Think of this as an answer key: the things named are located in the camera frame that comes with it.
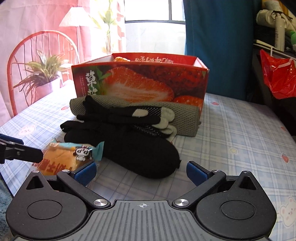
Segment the red chair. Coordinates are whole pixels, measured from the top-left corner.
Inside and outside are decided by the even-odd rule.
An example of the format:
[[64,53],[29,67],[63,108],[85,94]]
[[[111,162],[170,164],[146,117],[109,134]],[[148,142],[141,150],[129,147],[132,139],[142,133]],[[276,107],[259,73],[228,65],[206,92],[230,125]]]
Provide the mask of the red chair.
[[[69,60],[70,65],[79,63],[79,55],[75,43],[67,35],[59,31],[44,30],[31,34],[23,39],[15,47],[7,63],[9,97],[14,116],[17,115],[18,111],[20,112],[26,108],[26,106],[24,106],[25,104],[20,101],[22,106],[18,108],[19,110],[17,110],[15,102],[16,94],[18,94],[18,98],[25,99],[27,106],[30,106],[36,101],[36,93],[33,90],[29,91],[29,94],[26,96],[26,92],[28,90],[25,91],[25,89],[22,89],[22,86],[18,86],[16,88],[13,86],[18,84],[30,74],[25,71],[25,63],[38,61],[38,50],[42,51],[44,54],[49,53],[50,55],[63,53],[64,55],[62,58]],[[73,79],[70,67],[66,76],[67,79]]]

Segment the box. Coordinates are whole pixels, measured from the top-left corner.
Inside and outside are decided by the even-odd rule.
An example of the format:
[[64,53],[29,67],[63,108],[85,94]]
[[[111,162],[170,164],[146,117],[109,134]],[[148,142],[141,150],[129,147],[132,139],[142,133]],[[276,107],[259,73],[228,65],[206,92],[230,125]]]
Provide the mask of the box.
[[[123,57],[130,62],[114,62]],[[202,110],[209,69],[196,57],[114,53],[72,66],[77,97],[107,95],[136,102],[175,102]]]

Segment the gray ribbed plate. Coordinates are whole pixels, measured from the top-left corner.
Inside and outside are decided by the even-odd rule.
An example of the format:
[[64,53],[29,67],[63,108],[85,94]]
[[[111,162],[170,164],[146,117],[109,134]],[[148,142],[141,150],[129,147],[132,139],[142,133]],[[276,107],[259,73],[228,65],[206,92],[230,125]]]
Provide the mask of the gray ribbed plate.
[[189,211],[167,201],[116,201],[96,210],[86,225],[61,241],[218,241],[199,227]]

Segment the floor lamp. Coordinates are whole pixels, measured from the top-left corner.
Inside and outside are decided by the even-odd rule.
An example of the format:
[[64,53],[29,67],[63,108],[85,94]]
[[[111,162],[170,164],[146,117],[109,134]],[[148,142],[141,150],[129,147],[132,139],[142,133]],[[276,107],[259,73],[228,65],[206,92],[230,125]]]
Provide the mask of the floor lamp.
[[67,14],[64,16],[61,23],[59,24],[59,27],[76,27],[78,60],[80,61],[78,35],[79,26],[96,27],[96,25],[91,20],[88,13],[84,10],[83,7],[71,7]]

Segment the lampshade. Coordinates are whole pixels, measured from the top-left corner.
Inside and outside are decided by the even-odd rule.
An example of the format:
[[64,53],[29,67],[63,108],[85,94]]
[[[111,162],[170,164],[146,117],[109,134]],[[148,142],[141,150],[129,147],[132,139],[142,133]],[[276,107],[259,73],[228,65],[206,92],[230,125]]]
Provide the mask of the lampshade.
[[64,16],[61,23],[59,24],[59,27],[70,26],[96,27],[96,25],[91,20],[88,13],[84,10],[83,7],[71,7],[67,14]]

